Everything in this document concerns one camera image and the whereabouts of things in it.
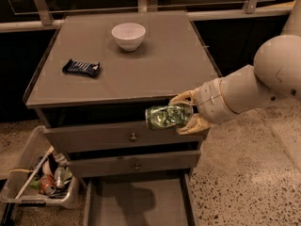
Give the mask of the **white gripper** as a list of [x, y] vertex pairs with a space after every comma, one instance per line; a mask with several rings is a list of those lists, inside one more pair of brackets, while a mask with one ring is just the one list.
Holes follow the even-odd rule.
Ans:
[[201, 115], [194, 114], [184, 127], [177, 128], [179, 135], [196, 134], [208, 129], [211, 123], [220, 124], [237, 116], [226, 105], [220, 84], [221, 79], [216, 78], [198, 89], [182, 92], [169, 101], [169, 105], [195, 105]]

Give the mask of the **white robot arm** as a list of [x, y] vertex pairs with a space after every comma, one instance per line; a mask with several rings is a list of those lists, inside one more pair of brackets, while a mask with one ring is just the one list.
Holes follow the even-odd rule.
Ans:
[[170, 102], [197, 108], [198, 113], [177, 130], [180, 135], [189, 135], [255, 108], [298, 99], [300, 93], [301, 37], [280, 35], [260, 47], [252, 65], [180, 93]]

